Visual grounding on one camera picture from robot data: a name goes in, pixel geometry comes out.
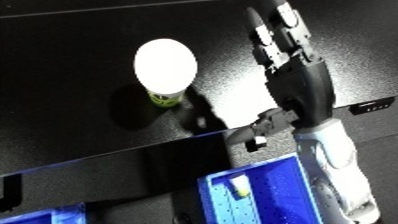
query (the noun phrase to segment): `blue bin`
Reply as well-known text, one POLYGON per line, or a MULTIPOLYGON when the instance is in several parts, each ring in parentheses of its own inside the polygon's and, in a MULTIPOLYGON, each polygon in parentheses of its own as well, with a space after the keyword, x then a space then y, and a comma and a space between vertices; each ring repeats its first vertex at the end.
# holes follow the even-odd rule
POLYGON ((86 224, 85 206, 81 203, 28 213, 1 219, 0 224, 86 224))
POLYGON ((198 185, 208 224, 322 223, 296 154, 211 174, 198 185), (231 184, 236 174, 248 178, 246 197, 231 184))

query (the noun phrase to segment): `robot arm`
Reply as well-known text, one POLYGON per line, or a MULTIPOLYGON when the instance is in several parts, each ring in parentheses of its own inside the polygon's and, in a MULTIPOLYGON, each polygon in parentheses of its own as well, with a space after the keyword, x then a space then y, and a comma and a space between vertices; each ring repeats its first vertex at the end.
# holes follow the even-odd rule
POLYGON ((380 212, 356 149, 342 122, 332 118, 335 95, 325 61, 312 49, 299 13, 285 0, 263 0, 266 23, 248 8, 253 55, 266 69, 267 88, 278 109, 235 132, 230 143, 269 136, 290 125, 297 153, 325 223, 374 223, 380 212))

